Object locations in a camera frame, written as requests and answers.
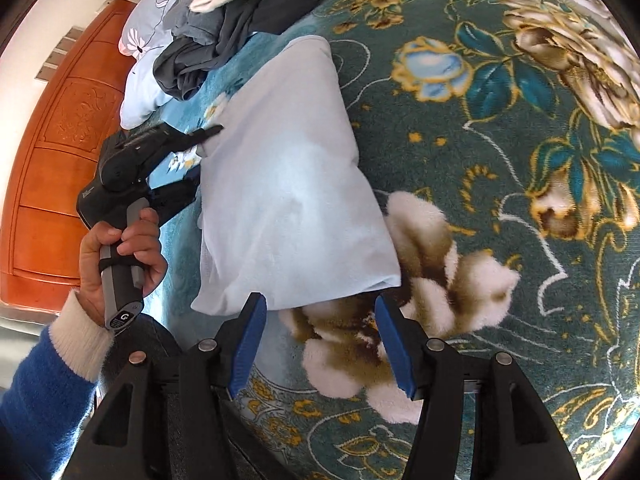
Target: human hand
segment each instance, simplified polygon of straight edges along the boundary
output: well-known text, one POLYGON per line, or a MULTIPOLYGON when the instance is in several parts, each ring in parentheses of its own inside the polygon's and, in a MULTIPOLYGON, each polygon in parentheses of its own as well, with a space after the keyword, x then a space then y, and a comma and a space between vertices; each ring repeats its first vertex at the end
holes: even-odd
POLYGON ((104 326, 104 294, 100 276, 100 248, 118 240, 118 254, 133 254, 141 263, 146 264, 145 285, 142 295, 148 296, 162 282, 167 270, 167 262, 160 253, 159 218, 151 208, 140 211, 140 220, 124 231, 111 227, 107 222, 98 222, 84 236, 80 244, 80 291, 78 302, 87 315, 98 325, 104 326))

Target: blue gripper pad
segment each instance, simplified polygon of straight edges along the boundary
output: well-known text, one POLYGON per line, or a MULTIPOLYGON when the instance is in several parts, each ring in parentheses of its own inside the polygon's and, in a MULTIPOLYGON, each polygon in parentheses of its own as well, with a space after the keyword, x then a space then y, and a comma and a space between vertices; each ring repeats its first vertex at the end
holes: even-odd
POLYGON ((227 387, 232 399, 236 398, 238 392, 246 386, 249 380, 249 373, 251 373, 251 367, 254 364, 266 323, 267 300, 260 294, 232 359, 231 378, 227 387))
POLYGON ((407 397, 413 399, 416 386, 412 373, 412 362, 402 342, 399 328, 396 325, 396 323, 404 321, 404 316, 398 308, 393 308, 395 309, 394 313, 390 311, 382 296, 378 296, 374 310, 376 325, 378 326, 382 343, 385 345, 386 355, 396 377, 398 388, 404 391, 407 397))

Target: wooden headboard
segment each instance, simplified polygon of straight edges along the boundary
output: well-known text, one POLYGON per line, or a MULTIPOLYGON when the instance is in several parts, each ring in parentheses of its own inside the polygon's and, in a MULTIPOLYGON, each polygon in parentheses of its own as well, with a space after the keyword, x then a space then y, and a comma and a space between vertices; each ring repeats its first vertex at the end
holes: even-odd
POLYGON ((118 40, 135 4, 111 2, 76 41, 38 101, 20 142, 0 226, 0 300, 57 312, 79 285, 86 228, 78 192, 92 179, 105 137, 120 126, 135 60, 118 40))

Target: finger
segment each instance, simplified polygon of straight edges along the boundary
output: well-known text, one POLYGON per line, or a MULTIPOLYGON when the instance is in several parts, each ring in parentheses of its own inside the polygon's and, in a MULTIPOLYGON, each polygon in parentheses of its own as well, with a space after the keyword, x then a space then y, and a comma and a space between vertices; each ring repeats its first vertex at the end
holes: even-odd
POLYGON ((99 253, 100 247, 116 243, 121 234, 122 231, 111 227, 107 222, 98 222, 82 239, 80 254, 99 253))
POLYGON ((136 251, 157 251, 162 250, 162 245, 158 237, 155 236, 135 236, 118 246, 118 254, 127 256, 136 251))
POLYGON ((152 224, 158 225, 160 223, 160 218, 155 209, 150 207, 145 207, 142 211, 140 211, 140 219, 151 222, 152 224))
POLYGON ((148 265, 149 269, 153 269, 156 273, 164 276, 168 265, 159 251, 136 251, 133 255, 139 262, 148 265))
POLYGON ((168 264, 162 254, 157 251, 137 251, 134 256, 142 263, 147 265, 145 272, 145 285, 143 287, 144 295, 151 294, 156 287, 162 282, 168 264))
POLYGON ((160 236, 160 228, 158 224, 150 222, 149 220, 138 220, 124 229, 122 233, 122 241, 125 242, 134 236, 153 236, 158 238, 160 236))

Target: blue sweater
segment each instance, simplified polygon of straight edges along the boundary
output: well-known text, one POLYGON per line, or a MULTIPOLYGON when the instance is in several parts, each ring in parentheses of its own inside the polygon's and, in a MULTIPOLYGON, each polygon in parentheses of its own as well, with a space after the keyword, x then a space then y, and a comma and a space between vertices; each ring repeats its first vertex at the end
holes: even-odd
POLYGON ((0 478, 49 480, 65 465, 110 343, 72 294, 2 397, 0 478))

